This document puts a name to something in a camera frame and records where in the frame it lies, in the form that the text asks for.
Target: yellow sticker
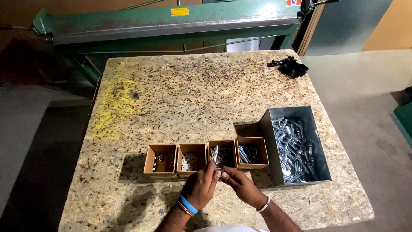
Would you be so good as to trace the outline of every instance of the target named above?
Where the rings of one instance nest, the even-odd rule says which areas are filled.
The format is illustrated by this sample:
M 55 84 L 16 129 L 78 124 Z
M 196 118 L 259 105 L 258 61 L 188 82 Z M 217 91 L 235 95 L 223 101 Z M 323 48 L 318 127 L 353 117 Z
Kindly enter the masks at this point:
M 189 15 L 189 8 L 173 8 L 170 9 L 170 12 L 172 12 L 172 16 L 183 16 L 183 15 Z

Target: person's right hand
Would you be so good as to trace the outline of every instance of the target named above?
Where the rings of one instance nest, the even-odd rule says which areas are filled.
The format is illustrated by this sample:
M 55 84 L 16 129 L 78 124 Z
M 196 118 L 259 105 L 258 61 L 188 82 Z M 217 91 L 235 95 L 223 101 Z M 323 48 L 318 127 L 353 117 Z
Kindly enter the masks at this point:
M 230 185 L 243 202 L 248 203 L 257 210 L 266 204 L 267 196 L 265 196 L 243 172 L 226 166 L 220 171 L 222 175 L 219 181 Z

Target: green steel frame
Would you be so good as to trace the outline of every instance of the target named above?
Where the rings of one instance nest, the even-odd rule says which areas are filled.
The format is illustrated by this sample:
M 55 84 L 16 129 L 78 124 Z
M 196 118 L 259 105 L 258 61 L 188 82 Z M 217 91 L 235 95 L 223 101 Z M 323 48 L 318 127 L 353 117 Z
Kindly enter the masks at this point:
M 180 7 L 187 7 L 190 14 L 172 17 L 171 9 Z M 280 47 L 284 49 L 299 26 L 297 13 L 300 11 L 299 6 L 286 7 L 285 0 L 129 8 L 63 17 L 53 17 L 41 9 L 33 20 L 33 31 L 50 41 L 57 51 L 71 57 L 82 74 L 96 86 L 102 74 L 87 54 L 165 52 L 135 50 L 256 36 L 286 36 Z M 189 52 L 203 48 L 167 52 Z

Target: rubber wristband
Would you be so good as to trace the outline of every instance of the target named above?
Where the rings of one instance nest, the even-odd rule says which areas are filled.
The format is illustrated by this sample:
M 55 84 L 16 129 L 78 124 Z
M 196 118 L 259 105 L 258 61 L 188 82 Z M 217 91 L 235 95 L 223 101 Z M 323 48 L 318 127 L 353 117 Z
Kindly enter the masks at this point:
M 264 205 L 263 208 L 261 208 L 260 210 L 256 210 L 256 212 L 260 213 L 260 212 L 264 211 L 266 209 L 267 205 L 269 205 L 270 200 L 271 200 L 271 198 L 268 196 L 266 205 Z
M 179 201 L 193 214 L 197 213 L 197 210 L 184 198 L 182 195 L 179 197 Z

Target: osb tabletop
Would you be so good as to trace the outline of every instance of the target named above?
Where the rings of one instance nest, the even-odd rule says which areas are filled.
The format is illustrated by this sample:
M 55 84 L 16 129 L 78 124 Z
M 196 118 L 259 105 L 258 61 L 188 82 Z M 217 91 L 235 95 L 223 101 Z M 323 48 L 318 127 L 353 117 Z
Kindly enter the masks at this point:
M 292 50 L 111 58 L 106 64 L 59 231 L 153 231 L 174 205 L 184 179 L 143 174 L 149 144 L 207 143 L 253 136 L 269 107 L 311 105 L 331 182 L 273 188 L 269 169 L 245 171 L 302 229 L 374 218 L 308 75 L 290 79 L 272 59 Z M 254 208 L 218 183 L 187 231 L 238 224 L 267 230 Z

